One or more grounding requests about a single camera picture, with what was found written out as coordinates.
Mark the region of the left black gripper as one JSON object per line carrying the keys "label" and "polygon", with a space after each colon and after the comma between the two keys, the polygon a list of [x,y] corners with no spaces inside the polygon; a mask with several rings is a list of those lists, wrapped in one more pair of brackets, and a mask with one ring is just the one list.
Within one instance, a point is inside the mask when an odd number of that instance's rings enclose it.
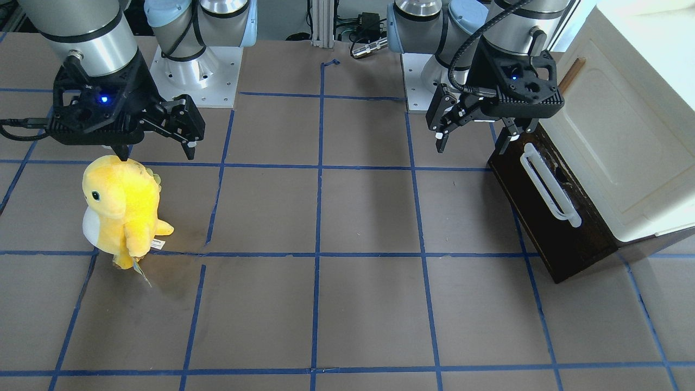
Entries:
{"label": "left black gripper", "polygon": [[438,153],[444,152],[455,129],[470,122],[502,121],[502,131],[497,137],[497,154],[506,153],[509,144],[521,134],[535,131],[537,105],[506,96],[499,87],[488,92],[487,96],[466,92],[456,94],[446,84],[436,86],[425,119],[428,129],[435,133]]}

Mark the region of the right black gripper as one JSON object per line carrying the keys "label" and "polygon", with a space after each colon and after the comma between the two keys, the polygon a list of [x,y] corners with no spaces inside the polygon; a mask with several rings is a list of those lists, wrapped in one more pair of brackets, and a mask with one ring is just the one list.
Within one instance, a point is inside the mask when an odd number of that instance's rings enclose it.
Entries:
{"label": "right black gripper", "polygon": [[120,161],[128,161],[132,144],[141,142],[146,131],[177,141],[186,158],[194,159],[196,146],[204,139],[206,123],[193,97],[181,94],[167,101],[153,81],[139,81],[128,86],[119,99],[123,105],[115,112],[114,122],[106,126],[106,145]]}

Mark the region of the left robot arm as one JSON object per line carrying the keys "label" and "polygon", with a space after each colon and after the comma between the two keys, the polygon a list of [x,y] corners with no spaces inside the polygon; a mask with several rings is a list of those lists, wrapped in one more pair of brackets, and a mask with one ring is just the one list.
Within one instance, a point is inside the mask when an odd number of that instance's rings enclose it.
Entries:
{"label": "left robot arm", "polygon": [[459,127],[502,121],[503,154],[563,108],[549,40],[569,10],[569,1],[392,2],[390,50],[430,54],[445,70],[425,114],[439,153]]}

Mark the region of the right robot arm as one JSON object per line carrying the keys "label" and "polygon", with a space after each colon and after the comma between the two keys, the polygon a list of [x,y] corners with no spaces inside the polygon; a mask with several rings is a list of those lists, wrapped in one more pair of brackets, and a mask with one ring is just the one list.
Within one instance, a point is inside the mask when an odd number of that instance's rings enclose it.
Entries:
{"label": "right robot arm", "polygon": [[43,129],[68,146],[105,146],[129,158],[147,132],[171,138],[194,158],[205,122],[193,91],[222,87],[228,65],[214,47],[250,47],[257,39],[256,1],[146,1],[144,14],[174,93],[160,93],[124,14],[122,1],[20,1],[61,60],[46,119],[3,125]]}

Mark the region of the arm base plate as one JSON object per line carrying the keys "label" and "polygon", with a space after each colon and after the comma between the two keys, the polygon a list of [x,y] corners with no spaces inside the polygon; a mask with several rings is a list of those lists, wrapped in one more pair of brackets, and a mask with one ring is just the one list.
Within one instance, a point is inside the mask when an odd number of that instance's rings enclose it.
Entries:
{"label": "arm base plate", "polygon": [[447,83],[447,68],[433,54],[404,53],[401,55],[407,111],[426,113],[439,84]]}
{"label": "arm base plate", "polygon": [[150,73],[166,100],[187,94],[198,108],[234,107],[244,49],[207,47],[188,62],[164,59],[157,47]]}

